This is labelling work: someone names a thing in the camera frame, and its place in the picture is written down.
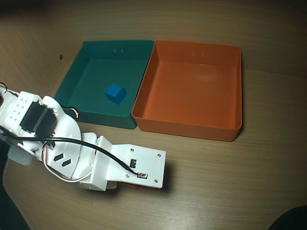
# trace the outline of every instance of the orange box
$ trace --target orange box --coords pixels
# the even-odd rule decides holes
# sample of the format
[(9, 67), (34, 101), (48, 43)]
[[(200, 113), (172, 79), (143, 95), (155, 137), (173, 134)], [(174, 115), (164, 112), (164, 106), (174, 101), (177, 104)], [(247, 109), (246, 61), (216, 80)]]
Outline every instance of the orange box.
[(132, 116), (143, 131), (234, 141), (241, 87), (240, 47), (156, 41)]

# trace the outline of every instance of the wire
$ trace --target wire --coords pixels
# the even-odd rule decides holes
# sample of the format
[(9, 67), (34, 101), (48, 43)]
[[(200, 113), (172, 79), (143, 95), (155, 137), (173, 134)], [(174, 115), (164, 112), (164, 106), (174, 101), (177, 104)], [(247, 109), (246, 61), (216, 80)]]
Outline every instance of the wire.
[(37, 137), (17, 137), (14, 136), (13, 134), (9, 133), (9, 132), (5, 132), (4, 135), (7, 135), (9, 137), (11, 137), (12, 139), (15, 140), (22, 140), (22, 141), (42, 141), (42, 142), (46, 142), (46, 141), (55, 141), (55, 142), (69, 142), (69, 143), (74, 143), (74, 144), (78, 144), (78, 145), (83, 145), (86, 147), (90, 147), (92, 149), (95, 149), (105, 155), (107, 155), (109, 158), (111, 158), (112, 160), (116, 161), (121, 167), (123, 167), (125, 170), (135, 174), (135, 175), (140, 175), (141, 172), (135, 172), (133, 171), (125, 162), (123, 162), (122, 160), (120, 160), (119, 158), (117, 158), (116, 156), (114, 156), (112, 153), (110, 153), (109, 151), (94, 145), (92, 143), (86, 142), (86, 141), (82, 141), (82, 140), (78, 140), (78, 139), (73, 139), (73, 138), (58, 138), (58, 137), (49, 137), (49, 138), (37, 138)]
[(48, 166), (47, 163), (46, 163), (46, 158), (47, 158), (47, 151), (46, 151), (47, 143), (48, 143), (48, 142), (46, 142), (46, 143), (43, 145), (43, 148), (42, 148), (42, 162), (43, 162), (45, 168), (46, 168), (50, 173), (52, 173), (54, 176), (56, 176), (57, 178), (59, 178), (60, 180), (65, 181), (65, 182), (68, 182), (68, 183), (75, 183), (75, 182), (79, 182), (79, 181), (85, 179), (86, 177), (88, 177), (89, 175), (92, 174), (92, 172), (90, 172), (89, 174), (87, 174), (87, 175), (85, 175), (85, 176), (83, 176), (83, 177), (80, 177), (80, 178), (78, 178), (78, 179), (66, 179), (66, 178), (63, 177), (63, 175), (62, 175), (62, 176), (57, 175), (55, 172), (53, 172), (53, 171), (49, 168), (49, 166)]
[(62, 107), (62, 109), (71, 109), (76, 114), (76, 118), (75, 119), (79, 118), (79, 116), (80, 116), (79, 112), (78, 112), (78, 110), (75, 107), (72, 107), (72, 106), (65, 107), (65, 106), (63, 106), (61, 104), (60, 104), (60, 106)]
[(4, 82), (0, 82), (0, 86), (5, 88), (5, 92), (4, 93), (9, 92), (9, 93), (15, 95), (16, 97), (19, 97), (19, 93), (12, 92), (12, 91), (8, 90), (8, 87), (6, 86), (6, 84)]

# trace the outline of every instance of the white robotic arm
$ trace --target white robotic arm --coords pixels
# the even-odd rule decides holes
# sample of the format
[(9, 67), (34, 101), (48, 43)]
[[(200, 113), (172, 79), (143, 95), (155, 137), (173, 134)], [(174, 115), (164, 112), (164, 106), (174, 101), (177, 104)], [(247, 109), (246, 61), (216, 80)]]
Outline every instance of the white robotic arm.
[(113, 145), (104, 136), (81, 133), (53, 98), (13, 92), (0, 83), (0, 138), (9, 158), (35, 157), (75, 187), (105, 191), (116, 182), (161, 188), (166, 152), (131, 144)]

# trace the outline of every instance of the teal box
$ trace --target teal box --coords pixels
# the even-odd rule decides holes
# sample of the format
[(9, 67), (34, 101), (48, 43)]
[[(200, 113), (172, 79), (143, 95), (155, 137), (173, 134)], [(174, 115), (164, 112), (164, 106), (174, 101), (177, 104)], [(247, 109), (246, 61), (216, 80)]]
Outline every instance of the teal box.
[[(152, 40), (83, 42), (55, 100), (75, 107), (80, 113), (78, 121), (134, 129), (137, 125), (131, 112), (153, 47)], [(105, 94), (111, 84), (126, 91), (120, 104)]]

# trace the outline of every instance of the blue block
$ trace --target blue block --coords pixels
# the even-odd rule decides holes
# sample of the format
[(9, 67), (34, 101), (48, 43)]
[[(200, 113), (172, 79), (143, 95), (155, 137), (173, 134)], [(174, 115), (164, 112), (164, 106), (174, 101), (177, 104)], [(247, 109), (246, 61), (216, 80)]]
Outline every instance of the blue block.
[(112, 83), (106, 90), (106, 96), (108, 99), (116, 104), (120, 104), (126, 95), (125, 89), (114, 83)]

